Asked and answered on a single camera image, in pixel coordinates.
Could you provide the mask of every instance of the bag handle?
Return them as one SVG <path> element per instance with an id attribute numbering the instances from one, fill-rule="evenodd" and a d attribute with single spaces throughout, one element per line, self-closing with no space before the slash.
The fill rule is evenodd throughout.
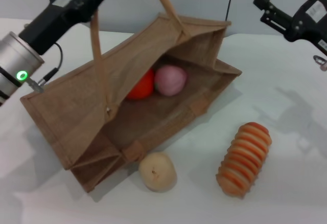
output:
<path id="1" fill-rule="evenodd" d="M 100 39 L 99 39 L 99 13 L 98 10 L 95 12 L 91 23 L 90 23 L 90 33 L 91 33 L 91 44 L 94 58 L 94 66 L 96 70 L 98 89 L 102 99 L 103 113 L 105 122 L 110 120 L 110 106 L 109 101 L 110 94 L 108 84 L 105 78 L 104 62 L 101 54 Z"/>
<path id="2" fill-rule="evenodd" d="M 160 0 L 160 2 L 165 8 L 165 11 L 167 12 L 168 17 L 171 19 L 175 29 L 181 33 L 178 41 L 185 41 L 187 39 L 190 39 L 191 35 L 178 17 L 172 3 L 169 0 Z"/>

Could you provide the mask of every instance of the green indicator light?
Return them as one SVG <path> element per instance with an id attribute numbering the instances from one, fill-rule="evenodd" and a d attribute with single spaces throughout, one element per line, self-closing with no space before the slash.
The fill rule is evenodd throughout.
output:
<path id="1" fill-rule="evenodd" d="M 26 71 L 20 71 L 17 73 L 16 77 L 19 81 L 24 81 L 27 78 L 28 74 Z"/>

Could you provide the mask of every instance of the orange ridged toy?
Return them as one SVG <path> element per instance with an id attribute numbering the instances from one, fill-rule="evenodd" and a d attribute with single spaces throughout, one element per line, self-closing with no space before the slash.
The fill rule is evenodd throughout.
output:
<path id="1" fill-rule="evenodd" d="M 251 122 L 240 127 L 216 175 L 223 192 L 244 197 L 255 181 L 271 145 L 269 131 Z"/>

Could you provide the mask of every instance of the metal cylinder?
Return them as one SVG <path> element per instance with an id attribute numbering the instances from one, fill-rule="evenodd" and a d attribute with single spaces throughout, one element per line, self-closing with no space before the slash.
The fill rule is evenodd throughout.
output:
<path id="1" fill-rule="evenodd" d="M 13 32 L 0 41 L 0 106 L 44 63 Z"/>

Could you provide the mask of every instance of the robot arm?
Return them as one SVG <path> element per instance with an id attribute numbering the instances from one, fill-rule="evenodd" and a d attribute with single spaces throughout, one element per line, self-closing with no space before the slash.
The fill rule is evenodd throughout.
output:
<path id="1" fill-rule="evenodd" d="M 308 0 L 293 17 L 276 8 L 270 0 L 254 0 L 253 3 L 265 11 L 261 22 L 282 33 L 287 41 L 308 40 L 327 55 L 327 0 Z M 327 61 L 315 60 L 327 71 Z"/>
<path id="2" fill-rule="evenodd" d="M 43 55 L 72 26 L 91 20 L 103 0 L 50 0 L 48 7 L 18 36 L 10 32 L 0 42 L 0 106 L 44 63 Z"/>

